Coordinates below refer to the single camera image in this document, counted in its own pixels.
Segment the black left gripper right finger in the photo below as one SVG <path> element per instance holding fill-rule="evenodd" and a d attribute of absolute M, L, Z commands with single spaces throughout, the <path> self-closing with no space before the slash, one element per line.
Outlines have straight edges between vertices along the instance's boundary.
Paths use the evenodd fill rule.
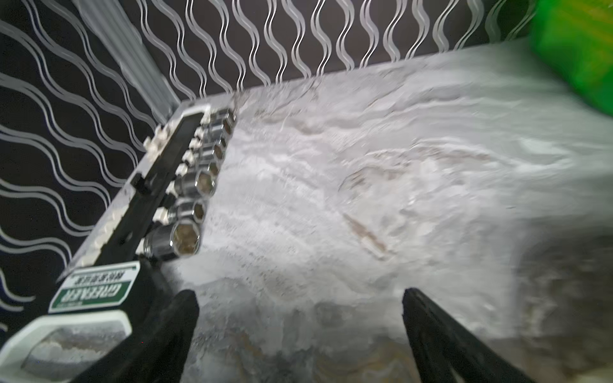
<path fill-rule="evenodd" d="M 418 288 L 405 290 L 402 318 L 422 382 L 531 382 Z"/>

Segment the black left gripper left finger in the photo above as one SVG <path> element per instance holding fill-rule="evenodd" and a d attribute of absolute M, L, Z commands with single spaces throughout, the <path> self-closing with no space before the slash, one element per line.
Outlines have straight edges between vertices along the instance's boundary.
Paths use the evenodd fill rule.
<path fill-rule="evenodd" d="M 199 314 L 196 293 L 180 291 L 166 307 L 73 381 L 180 381 Z"/>

